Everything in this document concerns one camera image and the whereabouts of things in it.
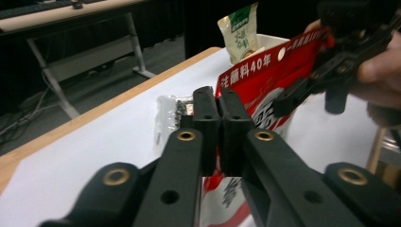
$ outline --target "red snack bag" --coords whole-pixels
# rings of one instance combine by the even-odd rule
[[[256,127],[285,137],[293,113],[275,117],[272,101],[296,79],[307,78],[319,51],[330,34],[316,29],[256,54],[218,77],[216,97],[222,87],[237,92]],[[217,169],[204,179],[200,226],[238,226],[250,214],[240,177],[225,177]]]

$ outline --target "white desk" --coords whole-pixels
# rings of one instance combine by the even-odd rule
[[[89,118],[92,120],[89,123],[81,122],[88,122],[91,112],[62,126],[70,133],[64,135],[54,130],[15,150],[32,155],[18,165],[0,197],[0,226],[31,227],[50,218],[61,218],[70,211],[79,191],[101,167],[114,162],[142,167],[159,157],[160,153],[152,149],[156,98],[188,96],[201,86],[215,87],[218,76],[231,66],[225,49],[200,56],[206,58],[181,72],[170,71],[175,75],[160,83],[155,82],[160,76],[148,80],[143,86],[152,86],[145,91],[139,85],[105,103],[115,107],[94,120]],[[113,104],[132,93],[135,96],[121,105]],[[346,112],[333,116],[324,112],[323,100],[316,96],[298,109],[291,122],[288,142],[309,166],[319,171],[339,161],[366,166],[375,129],[364,102],[350,96]],[[60,139],[37,145],[46,136]],[[6,168],[11,163],[5,160],[18,155],[13,151],[0,157],[0,172],[9,172]]]
[[[133,67],[132,70],[147,78],[155,76],[146,69],[141,46],[130,13],[131,7],[141,2],[144,1],[105,0],[92,4],[83,4],[82,9],[65,7],[0,20],[0,29],[5,32],[0,34],[0,38],[6,39],[7,37],[11,37],[10,39],[12,39],[15,36],[17,38],[24,37],[27,40],[52,90],[58,96],[62,109],[73,119],[79,116],[79,113],[66,98],[59,85],[60,81],[85,72],[107,61],[115,60],[132,51],[138,63],[138,66]],[[105,20],[105,15],[109,15],[111,18],[116,15],[124,15],[130,34],[116,41],[50,63],[45,61],[45,58],[35,44],[35,38],[38,36],[65,30],[71,25],[83,26],[88,23],[86,20],[93,21],[92,23],[101,22]]]

